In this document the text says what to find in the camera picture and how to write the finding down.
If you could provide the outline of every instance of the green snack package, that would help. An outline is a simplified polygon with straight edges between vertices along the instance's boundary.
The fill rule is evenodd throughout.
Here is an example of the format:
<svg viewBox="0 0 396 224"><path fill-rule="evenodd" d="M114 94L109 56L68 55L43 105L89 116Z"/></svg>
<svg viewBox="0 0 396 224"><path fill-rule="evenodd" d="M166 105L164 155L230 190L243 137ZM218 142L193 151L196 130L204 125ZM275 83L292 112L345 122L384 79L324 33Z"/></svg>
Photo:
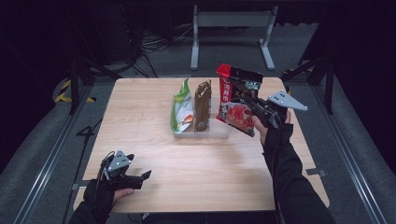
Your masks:
<svg viewBox="0 0 396 224"><path fill-rule="evenodd" d="M193 121L192 99L189 88L189 79L181 85L180 92L173 96L171 127L174 133L182 133Z"/></svg>

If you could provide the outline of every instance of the person's hand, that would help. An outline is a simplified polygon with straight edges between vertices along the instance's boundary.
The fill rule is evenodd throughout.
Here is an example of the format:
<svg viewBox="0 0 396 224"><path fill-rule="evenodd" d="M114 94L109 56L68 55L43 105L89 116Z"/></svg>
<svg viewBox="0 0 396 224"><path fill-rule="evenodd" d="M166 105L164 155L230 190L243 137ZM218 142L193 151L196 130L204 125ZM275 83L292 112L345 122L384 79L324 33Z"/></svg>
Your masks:
<svg viewBox="0 0 396 224"><path fill-rule="evenodd" d="M251 119L253 120L254 127L256 127L257 131L259 131L260 133L260 141L262 142L262 144L264 144L265 136L267 135L268 129L262 125L262 122L256 116L253 116ZM285 123L290 123L290 120L291 120L291 113L288 110L286 114Z"/></svg>
<svg viewBox="0 0 396 224"><path fill-rule="evenodd" d="M113 203L115 203L117 200L124 198L128 195L131 195L133 193L134 193L134 189L118 189L114 192Z"/></svg>

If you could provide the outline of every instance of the brown package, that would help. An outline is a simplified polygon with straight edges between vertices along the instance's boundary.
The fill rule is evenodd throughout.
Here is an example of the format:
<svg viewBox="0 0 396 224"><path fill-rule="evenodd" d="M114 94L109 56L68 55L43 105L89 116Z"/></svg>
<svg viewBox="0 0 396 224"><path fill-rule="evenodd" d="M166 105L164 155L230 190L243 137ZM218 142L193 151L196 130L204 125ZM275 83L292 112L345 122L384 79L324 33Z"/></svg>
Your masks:
<svg viewBox="0 0 396 224"><path fill-rule="evenodd" d="M210 99L212 86L210 79L199 84L194 98L194 131L201 132L207 129L210 117Z"/></svg>

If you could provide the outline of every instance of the person's arm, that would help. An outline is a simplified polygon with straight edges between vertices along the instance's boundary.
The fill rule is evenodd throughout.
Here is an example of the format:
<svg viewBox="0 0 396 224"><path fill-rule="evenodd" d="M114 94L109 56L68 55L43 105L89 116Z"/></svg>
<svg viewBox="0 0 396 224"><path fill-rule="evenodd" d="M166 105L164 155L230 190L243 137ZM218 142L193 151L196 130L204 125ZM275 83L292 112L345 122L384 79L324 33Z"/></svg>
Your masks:
<svg viewBox="0 0 396 224"><path fill-rule="evenodd" d="M93 179L85 189L84 201L79 204L69 223L106 223L114 203L133 193L133 189L114 190L105 181Z"/></svg>
<svg viewBox="0 0 396 224"><path fill-rule="evenodd" d="M253 119L261 133L264 158L274 180L279 207L287 224L335 223L326 205L302 175L303 165L290 143L290 116L281 130L267 130Z"/></svg>

